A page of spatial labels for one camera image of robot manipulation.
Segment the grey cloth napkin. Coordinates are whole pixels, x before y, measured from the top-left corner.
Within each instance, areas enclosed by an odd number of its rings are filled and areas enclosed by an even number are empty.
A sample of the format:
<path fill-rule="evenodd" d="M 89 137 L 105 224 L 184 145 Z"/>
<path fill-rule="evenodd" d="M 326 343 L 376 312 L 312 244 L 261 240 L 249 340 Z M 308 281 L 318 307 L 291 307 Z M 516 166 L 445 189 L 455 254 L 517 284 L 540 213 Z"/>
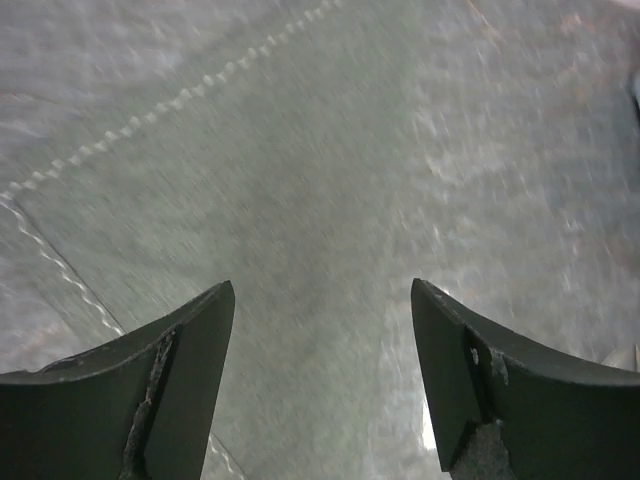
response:
<path fill-rule="evenodd" d="M 5 1 L 1 368 L 230 281 L 207 479 L 438 479 L 428 280 L 639 343 L 634 1 Z"/>

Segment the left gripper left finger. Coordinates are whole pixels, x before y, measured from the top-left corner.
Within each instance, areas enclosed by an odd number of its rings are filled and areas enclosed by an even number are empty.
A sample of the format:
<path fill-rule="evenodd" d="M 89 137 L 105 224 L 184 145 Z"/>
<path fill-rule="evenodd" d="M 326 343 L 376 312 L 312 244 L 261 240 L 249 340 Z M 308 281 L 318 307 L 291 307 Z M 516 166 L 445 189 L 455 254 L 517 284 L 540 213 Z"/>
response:
<path fill-rule="evenodd" d="M 103 345 L 3 374 L 2 477 L 199 478 L 234 310 L 223 282 Z"/>

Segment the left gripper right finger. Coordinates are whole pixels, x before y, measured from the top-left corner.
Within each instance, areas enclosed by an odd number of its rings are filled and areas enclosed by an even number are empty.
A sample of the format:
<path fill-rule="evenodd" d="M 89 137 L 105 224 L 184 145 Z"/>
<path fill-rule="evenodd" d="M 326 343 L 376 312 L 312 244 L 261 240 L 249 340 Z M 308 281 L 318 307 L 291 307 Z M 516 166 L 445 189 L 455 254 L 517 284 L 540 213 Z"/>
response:
<path fill-rule="evenodd" d="M 426 280 L 411 308 L 442 471 L 490 430 L 515 479 L 638 478 L 637 373 L 549 348 Z"/>

